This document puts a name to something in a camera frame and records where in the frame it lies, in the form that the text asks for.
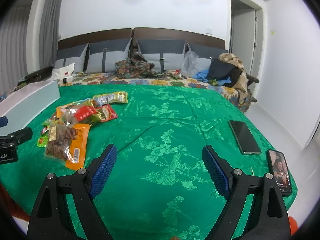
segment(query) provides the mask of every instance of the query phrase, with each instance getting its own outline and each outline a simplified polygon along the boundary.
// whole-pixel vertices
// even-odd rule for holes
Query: blue gripper pad
[[[91,198],[95,198],[96,195],[102,192],[104,185],[106,184],[109,175],[112,171],[112,168],[116,163],[117,152],[118,150],[116,146],[114,146],[113,144],[109,144],[108,147],[102,153],[102,155],[99,158],[94,159],[99,160],[101,158],[102,160],[100,165],[96,168],[96,172],[92,175],[91,178],[91,187],[89,191],[89,195]]]
[[[221,159],[210,145],[202,149],[202,160],[219,195],[228,200],[233,183],[230,165]]]
[[[4,127],[8,124],[8,119],[5,116],[0,117],[0,127]]]

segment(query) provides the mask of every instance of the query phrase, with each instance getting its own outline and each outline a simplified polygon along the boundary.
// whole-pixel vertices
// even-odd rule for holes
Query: beige blanket
[[[218,60],[230,63],[239,69],[241,69],[241,75],[237,81],[237,83],[233,86],[236,90],[239,92],[239,104],[243,104],[245,98],[248,96],[248,90],[247,90],[247,74],[245,73],[243,63],[239,58],[230,53],[222,53]]]

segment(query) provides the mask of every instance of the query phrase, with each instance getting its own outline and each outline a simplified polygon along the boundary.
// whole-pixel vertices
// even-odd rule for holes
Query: person on phone screen
[[[287,175],[284,170],[281,159],[275,160],[275,163],[273,164],[273,171],[277,183],[283,185],[287,184]]]

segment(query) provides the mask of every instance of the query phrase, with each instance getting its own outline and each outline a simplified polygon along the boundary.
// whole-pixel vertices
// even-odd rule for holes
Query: light switch
[[[211,34],[212,34],[212,29],[210,29],[210,28],[206,28],[206,29],[205,29],[205,33],[207,33],[207,34],[210,34],[210,35],[211,35]]]

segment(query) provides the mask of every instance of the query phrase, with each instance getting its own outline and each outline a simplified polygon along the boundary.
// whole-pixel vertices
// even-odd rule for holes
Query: phone screen
[[[241,121],[229,121],[240,150],[245,154],[260,154],[261,150],[252,136],[247,124]]]
[[[281,193],[291,193],[291,182],[287,163],[281,152],[269,150],[273,176],[279,186]]]

